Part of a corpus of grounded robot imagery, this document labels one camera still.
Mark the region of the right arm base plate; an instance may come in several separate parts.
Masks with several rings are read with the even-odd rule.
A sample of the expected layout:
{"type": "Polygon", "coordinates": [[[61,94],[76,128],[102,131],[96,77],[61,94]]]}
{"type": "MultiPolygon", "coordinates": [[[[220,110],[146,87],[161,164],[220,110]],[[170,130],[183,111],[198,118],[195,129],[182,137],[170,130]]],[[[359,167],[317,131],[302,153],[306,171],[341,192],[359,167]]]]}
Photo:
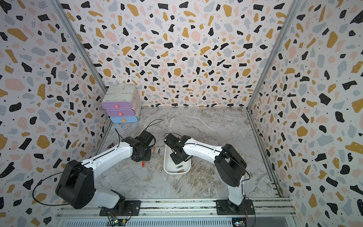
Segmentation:
{"type": "Polygon", "coordinates": [[[216,200],[218,215],[254,215],[255,209],[252,200],[243,199],[240,205],[235,205],[229,200],[216,200]]]}

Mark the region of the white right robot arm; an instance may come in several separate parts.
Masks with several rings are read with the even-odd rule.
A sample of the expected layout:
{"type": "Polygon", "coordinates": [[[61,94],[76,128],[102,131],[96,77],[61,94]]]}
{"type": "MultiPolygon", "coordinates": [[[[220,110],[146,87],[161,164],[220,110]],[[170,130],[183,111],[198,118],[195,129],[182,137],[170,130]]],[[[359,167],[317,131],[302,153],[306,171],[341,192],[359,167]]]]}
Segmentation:
{"type": "Polygon", "coordinates": [[[246,181],[247,163],[230,144],[214,146],[199,142],[189,136],[175,137],[169,133],[164,143],[171,149],[172,161],[177,165],[198,157],[215,165],[219,177],[228,185],[228,201],[239,206],[245,200],[243,183],[246,181]]]}

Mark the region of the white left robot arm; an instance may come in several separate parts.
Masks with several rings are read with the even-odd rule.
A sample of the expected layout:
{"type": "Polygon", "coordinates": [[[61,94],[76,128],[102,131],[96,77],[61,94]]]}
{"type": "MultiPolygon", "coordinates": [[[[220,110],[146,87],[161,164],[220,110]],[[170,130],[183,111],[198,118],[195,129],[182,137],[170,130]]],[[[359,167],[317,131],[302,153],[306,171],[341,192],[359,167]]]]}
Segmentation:
{"type": "Polygon", "coordinates": [[[135,162],[149,161],[151,140],[127,137],[119,144],[97,156],[83,161],[72,160],[66,164],[55,189],[57,196],[75,209],[87,205],[102,207],[106,213],[119,214],[125,210],[125,197],[110,190],[95,188],[95,179],[124,159],[135,162]]]}

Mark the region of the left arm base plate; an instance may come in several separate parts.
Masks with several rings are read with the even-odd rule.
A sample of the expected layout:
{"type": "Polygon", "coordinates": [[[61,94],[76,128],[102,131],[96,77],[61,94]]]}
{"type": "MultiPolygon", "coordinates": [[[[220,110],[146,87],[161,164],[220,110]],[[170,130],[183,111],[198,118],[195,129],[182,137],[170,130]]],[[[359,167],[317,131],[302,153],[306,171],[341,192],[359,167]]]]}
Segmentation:
{"type": "Polygon", "coordinates": [[[119,202],[114,208],[102,208],[99,216],[138,216],[141,207],[140,200],[126,200],[119,202]]]}

